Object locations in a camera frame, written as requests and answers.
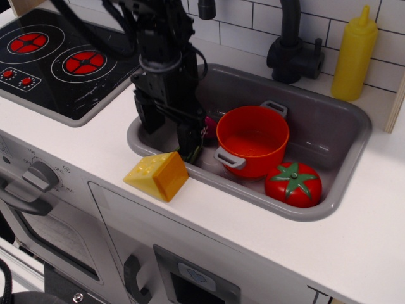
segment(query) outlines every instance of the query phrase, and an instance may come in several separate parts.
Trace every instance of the red pot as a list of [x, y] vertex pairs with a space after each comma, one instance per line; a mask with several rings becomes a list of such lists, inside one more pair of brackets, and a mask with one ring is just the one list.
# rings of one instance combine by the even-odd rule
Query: red pot
[[[281, 114], [287, 109], [281, 108]], [[233, 174], [258, 178], [279, 165], [285, 153], [290, 130], [284, 117], [266, 106], [242, 106], [226, 113], [218, 122], [220, 146], [214, 157]]]

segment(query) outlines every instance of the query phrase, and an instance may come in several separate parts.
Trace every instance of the faucet handle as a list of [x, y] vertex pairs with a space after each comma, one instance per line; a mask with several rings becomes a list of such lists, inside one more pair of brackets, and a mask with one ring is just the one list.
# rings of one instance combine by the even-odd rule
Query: faucet handle
[[314, 48], [314, 55], [319, 56], [321, 54], [322, 49], [322, 39], [316, 38], [315, 39], [315, 48]]

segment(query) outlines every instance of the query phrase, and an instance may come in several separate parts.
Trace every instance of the cabinet handle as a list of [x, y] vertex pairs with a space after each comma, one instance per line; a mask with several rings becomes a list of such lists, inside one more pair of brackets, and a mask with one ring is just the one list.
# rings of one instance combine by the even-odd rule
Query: cabinet handle
[[143, 287], [139, 290], [137, 274], [140, 270], [140, 263], [136, 256], [130, 255], [124, 263], [124, 284], [128, 293], [132, 295], [139, 304], [148, 304], [152, 295], [148, 289]]
[[8, 183], [0, 177], [0, 199], [15, 210], [33, 215], [45, 216], [52, 210], [52, 205], [37, 198], [35, 201], [23, 201], [7, 192]]

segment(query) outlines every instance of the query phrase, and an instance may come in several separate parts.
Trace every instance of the subway tile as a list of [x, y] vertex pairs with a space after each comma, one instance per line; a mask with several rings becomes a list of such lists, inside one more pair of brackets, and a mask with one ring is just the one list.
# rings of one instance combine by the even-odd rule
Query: subway tile
[[253, 6], [253, 28], [269, 34], [281, 35], [283, 13], [281, 8], [255, 4]]
[[360, 16], [364, 5], [370, 6], [370, 18], [375, 20], [380, 0], [301, 0], [301, 11], [348, 22]]
[[89, 8], [94, 11], [102, 11], [103, 13], [107, 13], [104, 9], [101, 1], [95, 0], [69, 0], [70, 4], [74, 4], [77, 6], [82, 6], [84, 8]]
[[337, 58], [339, 57], [339, 51], [334, 49], [322, 48], [325, 54], [325, 61], [323, 62], [322, 72], [333, 75], [335, 74]]
[[[215, 20], [252, 27], [253, 3], [242, 0], [215, 0]], [[198, 15], [198, 0], [189, 0], [190, 14]]]
[[321, 38], [322, 44], [328, 35], [329, 19], [301, 14], [299, 37], [306, 42], [315, 43], [315, 39]]
[[371, 60], [364, 82], [371, 86], [397, 92], [404, 72], [405, 67], [403, 66]]
[[346, 25], [347, 22], [331, 20], [327, 42], [328, 48], [340, 49], [340, 45], [342, 44], [344, 27]]
[[378, 31], [373, 58], [405, 65], [405, 35], [399, 35], [384, 30]]
[[280, 0], [254, 0], [256, 3], [261, 3], [261, 4], [267, 4], [271, 6], [277, 6], [281, 8], [281, 2]]
[[190, 16], [194, 19], [193, 28], [196, 31], [194, 37], [205, 41], [220, 43], [220, 23], [214, 20], [201, 20], [196, 16]]
[[405, 34], [405, 1], [383, 0], [378, 15], [378, 28]]
[[[328, 36], [328, 48], [340, 49], [344, 27], [346, 25], [347, 23], [345, 22], [332, 20]], [[403, 56], [404, 50], [405, 35], [379, 30], [372, 58], [398, 65], [405, 65], [405, 57]]]
[[277, 38], [275, 35], [221, 23], [221, 45], [241, 51], [267, 56], [267, 52]]
[[[281, 35], [282, 10], [272, 6], [255, 4], [253, 9], [253, 28], [269, 34]], [[306, 42], [315, 43], [321, 38], [325, 43], [329, 27], [329, 19], [301, 14], [299, 37]]]
[[183, 8], [185, 10], [186, 13], [189, 12], [189, 2], [188, 0], [182, 0], [182, 4], [183, 4]]

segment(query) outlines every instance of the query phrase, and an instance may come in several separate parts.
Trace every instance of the gray sink basin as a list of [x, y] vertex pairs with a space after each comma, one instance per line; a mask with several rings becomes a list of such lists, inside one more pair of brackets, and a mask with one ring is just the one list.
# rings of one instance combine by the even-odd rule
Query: gray sink basin
[[[233, 108], [260, 105], [269, 99], [286, 106], [290, 139], [283, 161], [313, 167], [321, 177], [323, 191], [320, 203], [311, 208], [297, 208], [270, 198], [265, 194], [264, 179], [238, 178], [214, 159], [216, 139], [205, 140], [197, 161], [186, 164], [192, 178], [291, 220], [319, 220], [338, 208], [371, 134], [371, 122], [363, 110], [220, 65], [209, 65], [196, 94], [208, 116], [216, 121]], [[155, 133], [148, 134], [136, 118], [127, 139], [132, 150], [141, 156], [166, 153], [178, 147], [176, 126], [169, 120]]]

